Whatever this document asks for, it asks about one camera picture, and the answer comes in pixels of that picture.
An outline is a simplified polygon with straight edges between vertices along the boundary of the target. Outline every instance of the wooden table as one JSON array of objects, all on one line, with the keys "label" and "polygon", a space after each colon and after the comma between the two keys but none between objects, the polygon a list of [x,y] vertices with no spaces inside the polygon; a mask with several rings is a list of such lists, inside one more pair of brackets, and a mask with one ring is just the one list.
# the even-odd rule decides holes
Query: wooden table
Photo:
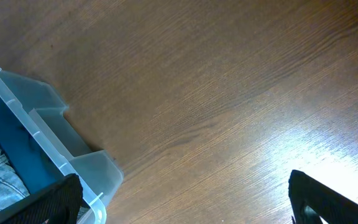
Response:
[{"label": "wooden table", "polygon": [[358,1],[0,0],[0,67],[117,159],[108,223],[291,223],[292,169],[358,203]]}]

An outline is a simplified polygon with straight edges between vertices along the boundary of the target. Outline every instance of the black object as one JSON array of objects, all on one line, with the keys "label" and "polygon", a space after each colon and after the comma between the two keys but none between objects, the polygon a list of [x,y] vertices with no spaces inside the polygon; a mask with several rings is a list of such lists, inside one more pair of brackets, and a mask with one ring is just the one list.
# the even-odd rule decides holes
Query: black object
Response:
[{"label": "black object", "polygon": [[321,218],[330,224],[358,224],[358,204],[298,170],[289,183],[294,224],[322,224]]},{"label": "black object", "polygon": [[0,211],[0,224],[75,224],[82,203],[82,186],[75,174]]}]

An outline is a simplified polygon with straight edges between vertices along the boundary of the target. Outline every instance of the plastic bin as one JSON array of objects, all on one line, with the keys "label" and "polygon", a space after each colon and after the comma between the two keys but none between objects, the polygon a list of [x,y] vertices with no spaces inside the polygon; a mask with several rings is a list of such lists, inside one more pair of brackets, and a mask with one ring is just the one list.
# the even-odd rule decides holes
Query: plastic bin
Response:
[{"label": "plastic bin", "polygon": [[106,151],[93,152],[63,117],[68,106],[48,84],[0,69],[0,98],[63,175],[78,174],[90,210],[78,223],[106,223],[124,174]]}]

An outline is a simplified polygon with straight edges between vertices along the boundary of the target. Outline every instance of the storage box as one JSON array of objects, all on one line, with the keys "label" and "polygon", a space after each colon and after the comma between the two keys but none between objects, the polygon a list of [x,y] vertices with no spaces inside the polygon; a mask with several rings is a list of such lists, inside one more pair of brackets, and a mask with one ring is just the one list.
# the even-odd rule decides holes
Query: storage box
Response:
[{"label": "storage box", "polygon": [[90,210],[78,223],[105,223],[124,174],[106,151],[93,152],[63,117],[68,109],[48,84],[0,69],[0,98],[63,175],[78,174]]}]

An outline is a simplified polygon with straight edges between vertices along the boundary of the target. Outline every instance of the brown wood grain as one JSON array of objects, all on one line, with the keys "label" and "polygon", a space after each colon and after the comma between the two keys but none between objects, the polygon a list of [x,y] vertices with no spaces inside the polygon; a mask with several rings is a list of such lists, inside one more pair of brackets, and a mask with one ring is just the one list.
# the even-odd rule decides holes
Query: brown wood grain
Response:
[{"label": "brown wood grain", "polygon": [[108,223],[291,223],[292,169],[358,203],[358,1],[0,0],[0,67],[117,159]]}]

